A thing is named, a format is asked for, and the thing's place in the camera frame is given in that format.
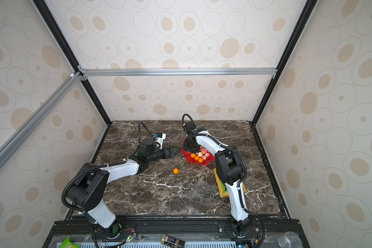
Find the red flower-shaped fruit bowl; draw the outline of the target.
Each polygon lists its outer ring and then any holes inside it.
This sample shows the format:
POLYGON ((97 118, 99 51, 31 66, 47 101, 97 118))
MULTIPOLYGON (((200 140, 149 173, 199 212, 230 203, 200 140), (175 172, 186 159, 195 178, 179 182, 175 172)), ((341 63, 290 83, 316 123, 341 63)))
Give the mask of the red flower-shaped fruit bowl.
POLYGON ((206 165, 208 165, 211 161, 214 161, 214 160, 215 160, 215 156, 207 150, 207 151, 208 151, 207 153, 210 153, 210 157, 208 157, 206 160, 204 160, 203 163, 199 163, 198 160, 195 161, 194 158, 191 158, 191 154, 193 154, 193 153, 189 153, 189 152, 184 151, 184 141, 183 141, 183 144, 182 144, 181 153, 186 157, 186 160, 187 160, 188 162, 190 162, 190 163, 197 163, 197 164, 199 164, 199 165, 206 166, 206 165))

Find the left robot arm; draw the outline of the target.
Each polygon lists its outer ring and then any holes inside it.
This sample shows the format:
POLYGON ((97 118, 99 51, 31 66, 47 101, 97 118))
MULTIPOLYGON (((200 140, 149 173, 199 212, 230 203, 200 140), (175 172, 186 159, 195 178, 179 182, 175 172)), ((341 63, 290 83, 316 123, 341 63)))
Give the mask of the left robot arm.
POLYGON ((77 175, 65 186, 61 201, 73 211, 86 216, 93 224, 112 232, 119 230, 116 215, 103 200, 106 186, 116 180, 138 175, 151 163, 176 157, 181 148, 163 145, 166 134, 152 133, 143 122, 138 124, 136 151, 114 164, 85 163, 77 175))

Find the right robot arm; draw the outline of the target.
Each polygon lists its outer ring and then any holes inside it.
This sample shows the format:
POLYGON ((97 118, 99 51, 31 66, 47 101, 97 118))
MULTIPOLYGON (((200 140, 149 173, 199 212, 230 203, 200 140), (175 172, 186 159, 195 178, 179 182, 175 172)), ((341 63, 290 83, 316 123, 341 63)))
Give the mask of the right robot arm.
POLYGON ((186 134, 183 145, 185 151, 196 153, 200 147, 204 147, 215 158, 217 176, 228 192, 235 235, 244 236, 254 228, 254 224, 259 224, 260 229, 256 232, 258 240, 263 241, 264 223, 258 214, 247 209, 243 186, 248 170, 238 148, 220 142, 206 129, 198 127, 189 114, 182 116, 182 127, 186 134))

